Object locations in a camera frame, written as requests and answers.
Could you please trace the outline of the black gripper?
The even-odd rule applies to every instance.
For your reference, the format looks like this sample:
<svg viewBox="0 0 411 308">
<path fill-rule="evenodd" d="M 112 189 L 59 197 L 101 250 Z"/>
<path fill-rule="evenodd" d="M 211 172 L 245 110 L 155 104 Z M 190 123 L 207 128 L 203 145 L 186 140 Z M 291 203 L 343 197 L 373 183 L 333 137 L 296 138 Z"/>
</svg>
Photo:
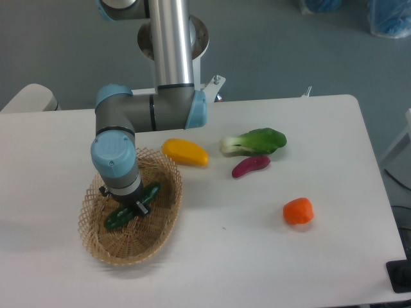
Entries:
<svg viewBox="0 0 411 308">
<path fill-rule="evenodd" d="M 143 195 L 142 185 L 137 188 L 127 187 L 124 189 L 114 189 L 110 187 L 100 186 L 98 190 L 102 196 L 110 196 L 120 204 L 134 206 L 137 215 L 140 217 L 147 217 L 147 215 L 151 213 L 150 207 L 141 202 Z"/>
</svg>

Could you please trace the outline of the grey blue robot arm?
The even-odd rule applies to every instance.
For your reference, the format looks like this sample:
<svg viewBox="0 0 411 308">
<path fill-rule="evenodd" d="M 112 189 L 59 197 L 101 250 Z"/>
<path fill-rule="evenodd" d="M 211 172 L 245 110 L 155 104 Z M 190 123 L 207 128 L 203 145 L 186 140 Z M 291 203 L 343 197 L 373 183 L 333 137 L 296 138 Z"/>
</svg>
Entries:
<svg viewBox="0 0 411 308">
<path fill-rule="evenodd" d="M 96 97 L 96 136 L 92 163 L 119 203 L 145 217 L 143 183 L 136 159 L 135 134 L 190 129 L 207 122 L 206 95 L 196 89 L 192 47 L 196 30 L 187 1 L 97 1 L 104 19 L 149 19 L 155 65 L 155 94 L 135 95 L 110 84 Z"/>
</svg>

